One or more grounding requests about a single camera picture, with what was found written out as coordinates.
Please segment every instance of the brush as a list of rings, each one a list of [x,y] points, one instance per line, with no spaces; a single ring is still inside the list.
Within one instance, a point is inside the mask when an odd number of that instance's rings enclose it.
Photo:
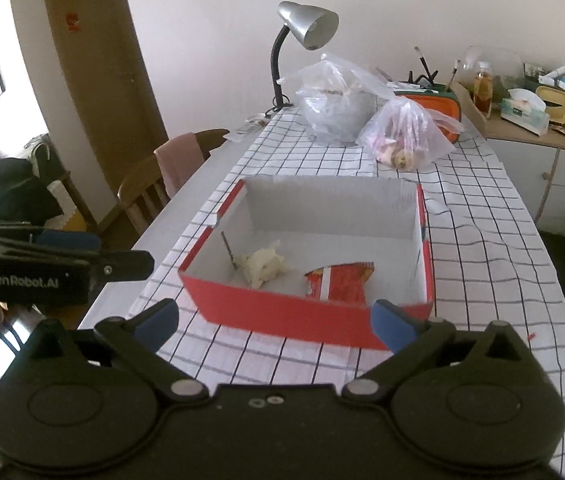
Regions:
[[[423,67],[425,68],[425,73],[427,74],[428,81],[433,85],[434,78],[432,77],[431,72],[429,72],[429,67],[427,66],[427,62],[425,61],[425,56],[423,56],[423,53],[420,51],[420,49],[417,46],[414,47],[414,50],[416,51],[416,54],[418,54],[418,56],[420,57],[420,62],[423,64]]]
[[[461,60],[457,59],[456,62],[453,64],[453,72],[451,72],[451,79],[449,80],[449,82],[447,83],[447,86],[445,87],[445,91],[448,92],[450,87],[451,87],[451,83],[453,83],[453,80],[456,78],[456,72],[458,72],[458,67],[461,65]]]

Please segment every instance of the cardboard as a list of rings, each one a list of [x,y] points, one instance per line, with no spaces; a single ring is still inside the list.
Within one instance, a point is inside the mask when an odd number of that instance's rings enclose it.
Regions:
[[[434,301],[429,241],[424,240],[422,189],[399,179],[265,176],[240,180],[179,267],[179,275],[210,322],[253,332],[386,349],[373,335],[370,307],[307,298],[304,274],[319,267],[374,262],[365,285],[368,305],[386,299],[416,317]],[[280,241],[292,267],[251,290],[232,254],[251,254]]]

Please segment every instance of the brown wooden door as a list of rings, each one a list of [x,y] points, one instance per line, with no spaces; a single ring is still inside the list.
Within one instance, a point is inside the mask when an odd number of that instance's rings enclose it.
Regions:
[[[127,0],[47,0],[51,30],[86,134],[113,191],[167,140]]]

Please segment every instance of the bottle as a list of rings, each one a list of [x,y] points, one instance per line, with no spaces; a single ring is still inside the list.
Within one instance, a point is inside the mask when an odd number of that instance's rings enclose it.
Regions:
[[[479,62],[479,71],[474,78],[474,104],[488,119],[494,97],[494,73],[488,61]]]

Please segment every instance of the tablecloth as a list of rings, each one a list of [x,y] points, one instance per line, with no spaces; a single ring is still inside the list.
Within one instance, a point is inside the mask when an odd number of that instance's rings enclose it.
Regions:
[[[502,163],[464,121],[456,151],[414,173],[377,165],[361,148],[318,146],[307,139],[297,108],[286,108],[192,219],[133,303],[130,316],[176,298],[180,323],[158,354],[214,389],[219,383],[334,383],[340,390],[391,354],[314,344],[208,323],[178,277],[178,266],[232,186],[253,174],[405,178],[425,192],[434,260],[434,316],[462,330],[494,319],[528,341],[565,401],[565,301],[538,231]],[[565,477],[565,434],[551,461]]]

